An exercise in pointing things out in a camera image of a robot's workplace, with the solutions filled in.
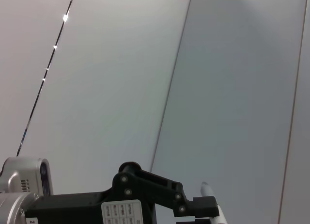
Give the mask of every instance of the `gray wall panel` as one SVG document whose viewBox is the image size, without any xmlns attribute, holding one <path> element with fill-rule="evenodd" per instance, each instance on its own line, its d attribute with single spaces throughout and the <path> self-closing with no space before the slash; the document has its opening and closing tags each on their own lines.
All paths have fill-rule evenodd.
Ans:
<svg viewBox="0 0 310 224">
<path fill-rule="evenodd" d="M 277 223 L 305 4 L 191 0 L 152 172 L 229 223 Z"/>
<path fill-rule="evenodd" d="M 102 191 L 149 170 L 189 0 L 73 0 L 21 155 L 46 157 L 55 193 Z"/>
<path fill-rule="evenodd" d="M 310 220 L 309 52 L 310 12 L 308 0 L 280 224 L 308 223 Z"/>
<path fill-rule="evenodd" d="M 0 165 L 15 156 L 70 0 L 0 0 Z"/>
</svg>

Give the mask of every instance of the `silver camera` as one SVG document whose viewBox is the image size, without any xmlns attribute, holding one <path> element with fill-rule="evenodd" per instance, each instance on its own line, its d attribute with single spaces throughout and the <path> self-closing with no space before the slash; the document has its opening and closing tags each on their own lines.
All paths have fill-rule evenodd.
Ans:
<svg viewBox="0 0 310 224">
<path fill-rule="evenodd" d="M 24 212 L 40 196 L 52 194 L 46 159 L 8 158 L 0 173 L 0 224 L 27 224 Z"/>
</svg>

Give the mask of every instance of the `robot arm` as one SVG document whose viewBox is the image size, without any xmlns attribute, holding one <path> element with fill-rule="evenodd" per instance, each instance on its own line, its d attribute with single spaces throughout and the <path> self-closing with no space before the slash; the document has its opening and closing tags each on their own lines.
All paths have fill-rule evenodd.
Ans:
<svg viewBox="0 0 310 224">
<path fill-rule="evenodd" d="M 107 191 L 52 195 L 46 160 L 13 158 L 12 161 L 36 162 L 32 175 L 36 175 L 33 178 L 36 178 L 37 186 L 34 190 L 26 187 L 26 191 L 22 190 L 21 183 L 25 180 L 32 184 L 33 180 L 25 179 L 21 164 L 19 170 L 13 170 L 14 167 L 9 166 L 11 160 L 6 161 L 0 177 L 0 191 L 5 191 L 0 193 L 0 204 L 5 204 L 0 205 L 0 224 L 155 224 L 155 204 L 172 209 L 175 217 L 208 218 L 196 219 L 194 223 L 209 224 L 212 220 L 209 218 L 219 216 L 213 196 L 194 197 L 189 201 L 181 183 L 143 171 L 134 162 L 121 165 Z M 41 169 L 43 163 L 46 171 Z M 19 177 L 14 182 L 19 182 L 20 187 L 8 186 L 16 173 Z"/>
</svg>

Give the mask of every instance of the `black plastic part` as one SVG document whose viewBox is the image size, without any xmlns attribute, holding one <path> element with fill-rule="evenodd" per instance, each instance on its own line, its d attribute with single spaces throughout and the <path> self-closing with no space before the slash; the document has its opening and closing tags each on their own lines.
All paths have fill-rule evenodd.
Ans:
<svg viewBox="0 0 310 224">
<path fill-rule="evenodd" d="M 144 224 L 155 224 L 155 204 L 171 208 L 175 217 L 218 216 L 213 196 L 187 200 L 183 185 L 141 170 L 134 162 L 124 163 L 114 177 L 112 188 L 105 192 L 41 197 L 25 213 L 40 224 L 102 224 L 101 204 L 108 201 L 140 200 Z"/>
<path fill-rule="evenodd" d="M 176 224 L 211 224 L 210 219 L 195 219 L 193 222 L 176 222 Z"/>
<path fill-rule="evenodd" d="M 2 173 L 3 173 L 5 163 L 7 162 L 7 160 L 8 160 L 8 159 L 9 159 L 9 158 L 7 158 L 7 159 L 4 161 L 4 164 L 3 164 L 3 166 L 2 166 L 2 170 L 1 170 L 1 172 L 0 172 L 0 176 L 1 176 L 1 175 L 2 175 Z"/>
</svg>

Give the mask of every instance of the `white label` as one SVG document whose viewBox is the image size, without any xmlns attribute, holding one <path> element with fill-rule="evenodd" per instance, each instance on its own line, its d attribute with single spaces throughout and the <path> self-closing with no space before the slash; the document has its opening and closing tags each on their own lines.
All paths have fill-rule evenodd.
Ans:
<svg viewBox="0 0 310 224">
<path fill-rule="evenodd" d="M 37 218 L 26 218 L 27 224 L 39 224 Z"/>
<path fill-rule="evenodd" d="M 104 202 L 101 210 L 104 224 L 143 224 L 139 200 Z"/>
</svg>

